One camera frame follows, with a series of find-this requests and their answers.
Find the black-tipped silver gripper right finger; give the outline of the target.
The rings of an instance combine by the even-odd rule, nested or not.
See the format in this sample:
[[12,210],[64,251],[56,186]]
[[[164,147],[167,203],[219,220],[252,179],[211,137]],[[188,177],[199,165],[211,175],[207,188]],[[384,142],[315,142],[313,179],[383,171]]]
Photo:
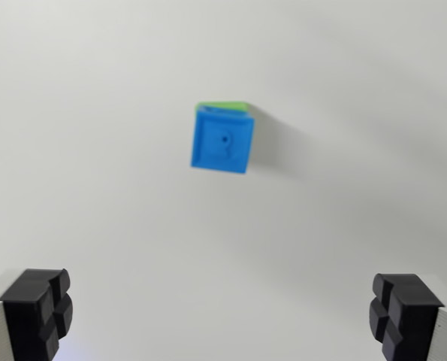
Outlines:
[[418,275],[378,273],[372,289],[370,331],[386,360],[447,360],[447,308]]

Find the black-tipped silver gripper left finger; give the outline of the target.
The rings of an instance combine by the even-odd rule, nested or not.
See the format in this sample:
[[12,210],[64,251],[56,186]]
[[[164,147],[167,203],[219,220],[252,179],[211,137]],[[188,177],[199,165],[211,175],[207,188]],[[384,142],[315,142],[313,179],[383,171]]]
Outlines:
[[16,268],[0,276],[0,360],[50,361],[71,327],[66,269]]

